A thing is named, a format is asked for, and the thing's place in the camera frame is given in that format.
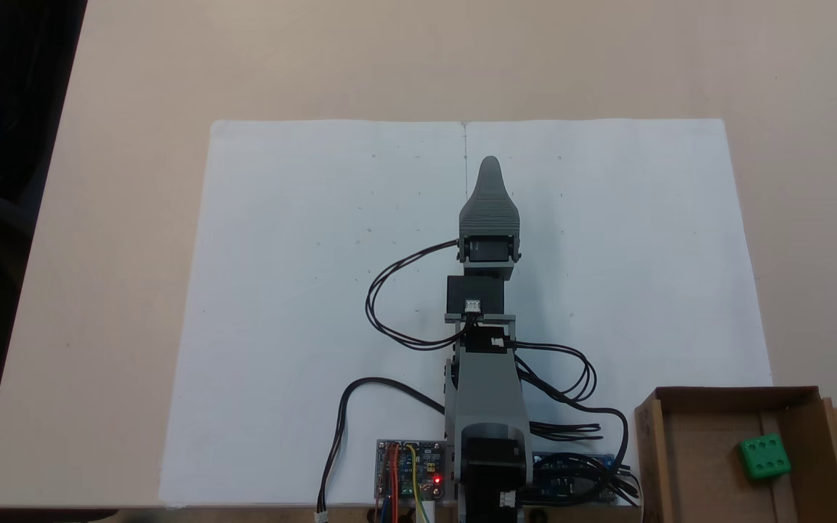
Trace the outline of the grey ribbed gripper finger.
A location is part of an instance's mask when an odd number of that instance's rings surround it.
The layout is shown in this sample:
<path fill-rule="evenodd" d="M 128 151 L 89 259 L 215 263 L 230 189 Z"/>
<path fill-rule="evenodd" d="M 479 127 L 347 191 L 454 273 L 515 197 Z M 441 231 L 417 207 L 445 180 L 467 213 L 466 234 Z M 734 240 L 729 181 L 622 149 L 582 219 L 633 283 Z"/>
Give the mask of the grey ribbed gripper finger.
<path fill-rule="evenodd" d="M 504 183 L 501 163 L 486 156 L 480 163 L 474 191 L 459 213 L 459 235 L 518 236 L 520 213 Z"/>

